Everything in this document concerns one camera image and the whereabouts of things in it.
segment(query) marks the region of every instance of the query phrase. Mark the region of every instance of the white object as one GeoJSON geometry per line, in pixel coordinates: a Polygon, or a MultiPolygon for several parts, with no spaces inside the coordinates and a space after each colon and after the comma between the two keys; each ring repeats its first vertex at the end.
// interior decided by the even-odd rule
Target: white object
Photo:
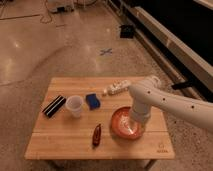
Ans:
{"type": "Polygon", "coordinates": [[[128,87],[130,85],[131,85],[131,82],[129,80],[117,82],[117,83],[109,85],[109,87],[107,87],[107,92],[110,95],[117,94],[122,91],[128,90],[128,87]]]}
{"type": "Polygon", "coordinates": [[[66,11],[74,10],[73,0],[47,0],[47,8],[50,12],[56,13],[59,8],[64,8],[66,11]]]}
{"type": "Polygon", "coordinates": [[[129,87],[133,98],[130,116],[135,121],[146,124],[151,106],[156,106],[213,133],[213,103],[166,93],[160,87],[161,81],[156,76],[129,87]]]}
{"type": "Polygon", "coordinates": [[[66,108],[71,111],[73,117],[81,117],[82,107],[83,107],[83,98],[81,96],[70,96],[66,101],[66,108]]]}

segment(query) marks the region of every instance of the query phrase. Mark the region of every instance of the red chili pepper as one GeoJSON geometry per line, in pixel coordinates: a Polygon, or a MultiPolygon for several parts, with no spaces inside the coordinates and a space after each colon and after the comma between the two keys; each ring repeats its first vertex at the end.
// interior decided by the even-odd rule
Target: red chili pepper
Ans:
{"type": "Polygon", "coordinates": [[[101,124],[98,124],[94,130],[92,144],[93,146],[98,146],[101,141],[101,124]]]}

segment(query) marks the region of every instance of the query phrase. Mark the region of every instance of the wooden table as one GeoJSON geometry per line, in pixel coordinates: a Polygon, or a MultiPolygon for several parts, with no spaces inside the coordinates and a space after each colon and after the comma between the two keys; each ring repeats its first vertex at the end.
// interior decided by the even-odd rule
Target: wooden table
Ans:
{"type": "Polygon", "coordinates": [[[101,108],[90,111],[86,103],[80,119],[75,119],[63,106],[52,118],[39,113],[26,159],[173,159],[174,151],[160,109],[152,107],[143,136],[135,141],[124,140],[110,131],[113,112],[123,106],[131,106],[132,98],[123,92],[102,97],[103,88],[124,79],[135,82],[142,77],[81,77],[53,78],[41,110],[58,95],[69,97],[96,93],[101,108]],[[92,135],[96,125],[102,125],[101,144],[92,148],[92,135]]]}
{"type": "Polygon", "coordinates": [[[194,0],[195,2],[213,10],[213,0],[194,0]]]}

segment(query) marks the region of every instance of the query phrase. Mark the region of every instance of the red object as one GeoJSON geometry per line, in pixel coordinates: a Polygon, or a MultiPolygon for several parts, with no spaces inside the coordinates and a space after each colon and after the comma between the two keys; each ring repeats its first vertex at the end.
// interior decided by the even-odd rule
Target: red object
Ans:
{"type": "Polygon", "coordinates": [[[111,119],[111,128],[115,134],[125,139],[137,139],[142,136],[143,129],[140,123],[130,120],[130,107],[122,107],[114,112],[111,119]]]}
{"type": "Polygon", "coordinates": [[[97,125],[94,133],[93,133],[93,137],[92,137],[92,144],[93,146],[99,146],[101,141],[101,124],[97,125]]]}

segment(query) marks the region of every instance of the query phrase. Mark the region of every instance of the table leg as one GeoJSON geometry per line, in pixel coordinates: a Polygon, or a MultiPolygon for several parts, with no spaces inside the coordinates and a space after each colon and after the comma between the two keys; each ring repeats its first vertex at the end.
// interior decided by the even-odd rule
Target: table leg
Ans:
{"type": "Polygon", "coordinates": [[[72,11],[75,9],[74,0],[72,0],[72,11]]]}
{"type": "Polygon", "coordinates": [[[155,164],[156,161],[157,160],[155,160],[155,159],[149,160],[149,162],[144,167],[144,170],[149,171],[152,168],[152,166],[155,164]]]}
{"type": "Polygon", "coordinates": [[[53,160],[45,160],[45,162],[53,169],[61,171],[64,168],[61,166],[58,166],[53,160]]]}
{"type": "Polygon", "coordinates": [[[86,9],[86,2],[85,2],[85,0],[84,0],[84,10],[86,9]]]}

